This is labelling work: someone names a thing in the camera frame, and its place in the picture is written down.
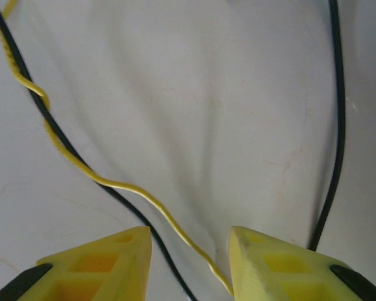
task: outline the yellow triangular block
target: yellow triangular block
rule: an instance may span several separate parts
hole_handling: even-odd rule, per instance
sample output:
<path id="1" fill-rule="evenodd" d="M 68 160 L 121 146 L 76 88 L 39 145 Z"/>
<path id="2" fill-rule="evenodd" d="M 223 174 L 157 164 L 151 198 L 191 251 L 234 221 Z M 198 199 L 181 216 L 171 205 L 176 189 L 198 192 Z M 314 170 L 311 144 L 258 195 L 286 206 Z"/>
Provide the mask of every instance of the yellow triangular block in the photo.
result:
<path id="1" fill-rule="evenodd" d="M 236 301 L 359 301 L 329 269 L 341 261 L 244 227 L 232 227 L 229 261 Z"/>
<path id="2" fill-rule="evenodd" d="M 143 301 L 149 275 L 150 228 L 136 227 L 37 262 L 53 265 L 19 300 Z"/>

